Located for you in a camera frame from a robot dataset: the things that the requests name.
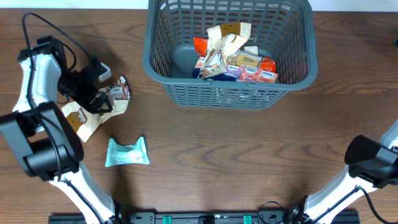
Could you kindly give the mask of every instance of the basket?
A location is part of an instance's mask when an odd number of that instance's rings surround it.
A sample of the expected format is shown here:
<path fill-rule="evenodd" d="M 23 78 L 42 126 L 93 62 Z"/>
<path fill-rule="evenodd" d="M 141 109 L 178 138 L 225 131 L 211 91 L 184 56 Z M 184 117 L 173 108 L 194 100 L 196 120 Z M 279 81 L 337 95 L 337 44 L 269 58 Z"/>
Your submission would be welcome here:
<path fill-rule="evenodd" d="M 199 58 L 193 37 L 230 22 L 251 23 L 245 45 L 276 61 L 275 83 L 192 78 Z M 142 65 L 178 105 L 264 109 L 315 80 L 318 63 L 312 8 L 307 0 L 150 0 Z"/>

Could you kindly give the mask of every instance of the basket rim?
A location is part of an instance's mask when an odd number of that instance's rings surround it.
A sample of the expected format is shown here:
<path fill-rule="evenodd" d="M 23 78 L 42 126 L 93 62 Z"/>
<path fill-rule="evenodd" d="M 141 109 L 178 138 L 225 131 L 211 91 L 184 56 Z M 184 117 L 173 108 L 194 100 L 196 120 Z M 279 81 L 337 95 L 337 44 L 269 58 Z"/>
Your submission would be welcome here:
<path fill-rule="evenodd" d="M 156 11 L 157 0 L 149 0 L 148 3 L 148 16 L 146 22 L 146 30 L 144 36 L 144 51 L 142 53 L 142 66 L 146 74 L 151 79 L 162 83 L 164 85 L 195 85 L 195 86 L 212 86 L 220 88 L 250 88 L 250 89 L 276 89 L 276 90 L 287 90 L 297 91 L 303 90 L 309 87 L 317 78 L 318 75 L 318 60 L 317 51 L 315 44 L 315 27 L 313 25 L 313 14 L 312 7 L 307 0 L 295 0 L 297 3 L 302 5 L 304 9 L 304 23 L 306 31 L 306 41 L 308 46 L 308 59 L 310 61 L 310 67 L 308 68 L 308 75 L 299 83 L 294 84 L 283 84 L 283 83 L 243 83 L 243 82 L 227 82 L 227 81 L 213 81 L 204 80 L 200 78 L 168 78 L 158 74 L 150 65 L 149 53 L 150 46 L 152 43 L 152 29 L 154 26 L 154 17 Z"/>

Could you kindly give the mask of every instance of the wood grain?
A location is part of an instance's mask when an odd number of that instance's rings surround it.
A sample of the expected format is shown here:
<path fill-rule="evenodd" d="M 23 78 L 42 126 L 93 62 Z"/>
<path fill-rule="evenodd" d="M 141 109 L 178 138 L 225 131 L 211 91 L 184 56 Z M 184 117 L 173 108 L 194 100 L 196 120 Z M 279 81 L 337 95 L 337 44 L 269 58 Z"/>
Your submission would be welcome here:
<path fill-rule="evenodd" d="M 19 96 L 16 57 L 25 47 L 25 10 L 0 10 L 0 114 Z M 398 36 L 394 13 L 315 12 L 319 75 L 304 91 L 268 110 L 183 108 L 141 66 L 147 11 L 34 10 L 125 75 L 132 98 L 125 114 L 96 130 L 85 147 L 92 176 L 114 198 L 160 212 L 255 210 L 266 200 L 283 206 L 321 189 L 343 167 L 358 134 L 379 139 L 397 119 Z M 29 19 L 36 38 L 52 34 Z M 83 54 L 70 44 L 85 65 Z M 105 168 L 108 139 L 133 144 L 145 135 L 151 165 Z M 0 223 L 46 223 L 51 213 L 78 212 L 48 183 L 26 176 L 0 138 Z M 396 187 L 371 194 L 377 211 L 398 220 Z M 351 205 L 362 223 L 376 223 L 365 199 Z"/>

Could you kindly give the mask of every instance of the white wall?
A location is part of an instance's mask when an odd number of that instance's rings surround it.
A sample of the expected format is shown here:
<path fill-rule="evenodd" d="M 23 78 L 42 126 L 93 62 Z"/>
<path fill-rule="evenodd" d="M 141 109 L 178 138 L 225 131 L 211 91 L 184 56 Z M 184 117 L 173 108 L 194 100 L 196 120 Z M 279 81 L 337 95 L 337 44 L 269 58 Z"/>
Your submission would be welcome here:
<path fill-rule="evenodd" d="M 308 0 L 314 11 L 398 12 L 398 0 Z M 0 0 L 0 8 L 147 9 L 148 0 Z"/>

